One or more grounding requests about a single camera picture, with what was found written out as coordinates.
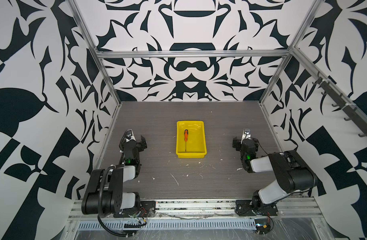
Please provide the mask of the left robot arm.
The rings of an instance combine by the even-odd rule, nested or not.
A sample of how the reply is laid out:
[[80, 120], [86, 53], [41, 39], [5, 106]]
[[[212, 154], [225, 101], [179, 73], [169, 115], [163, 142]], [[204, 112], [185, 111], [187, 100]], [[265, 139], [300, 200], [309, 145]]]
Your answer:
[[125, 192], [123, 184], [139, 176], [141, 163], [139, 153], [147, 148], [144, 136], [137, 141], [125, 134], [119, 144], [121, 158], [118, 165], [94, 170], [81, 203], [84, 215], [104, 218], [108, 215], [133, 215], [141, 208], [139, 193]]

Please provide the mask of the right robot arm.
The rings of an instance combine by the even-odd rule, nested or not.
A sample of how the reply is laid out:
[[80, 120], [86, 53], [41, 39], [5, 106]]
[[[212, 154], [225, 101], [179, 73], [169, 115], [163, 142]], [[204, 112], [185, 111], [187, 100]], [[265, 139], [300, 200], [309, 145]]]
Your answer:
[[266, 154], [258, 158], [259, 141], [252, 138], [233, 138], [232, 147], [240, 153], [242, 167], [248, 173], [273, 172], [275, 180], [254, 192], [248, 204], [236, 203], [240, 216], [251, 212], [264, 215], [274, 209], [276, 203], [294, 193], [304, 193], [317, 185], [317, 177], [297, 151]]

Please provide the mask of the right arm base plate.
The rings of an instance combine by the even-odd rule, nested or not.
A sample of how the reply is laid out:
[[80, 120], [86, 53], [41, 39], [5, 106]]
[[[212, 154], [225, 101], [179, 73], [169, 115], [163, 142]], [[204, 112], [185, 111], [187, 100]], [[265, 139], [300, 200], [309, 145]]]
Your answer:
[[236, 200], [235, 213], [240, 217], [277, 216], [276, 204], [263, 204], [259, 200]]

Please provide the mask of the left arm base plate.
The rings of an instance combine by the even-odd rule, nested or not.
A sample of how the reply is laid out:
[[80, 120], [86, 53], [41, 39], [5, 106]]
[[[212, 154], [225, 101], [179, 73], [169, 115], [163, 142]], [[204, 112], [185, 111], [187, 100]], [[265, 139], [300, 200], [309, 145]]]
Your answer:
[[147, 218], [155, 213], [155, 201], [140, 201], [136, 202], [131, 209], [122, 210], [118, 214], [114, 214], [114, 218]]

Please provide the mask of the orange handled screwdriver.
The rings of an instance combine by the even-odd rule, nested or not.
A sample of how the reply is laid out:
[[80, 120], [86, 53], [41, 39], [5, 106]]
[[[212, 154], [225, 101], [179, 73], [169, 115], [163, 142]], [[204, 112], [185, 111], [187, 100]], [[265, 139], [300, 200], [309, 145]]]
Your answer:
[[185, 152], [187, 152], [188, 130], [184, 130]]

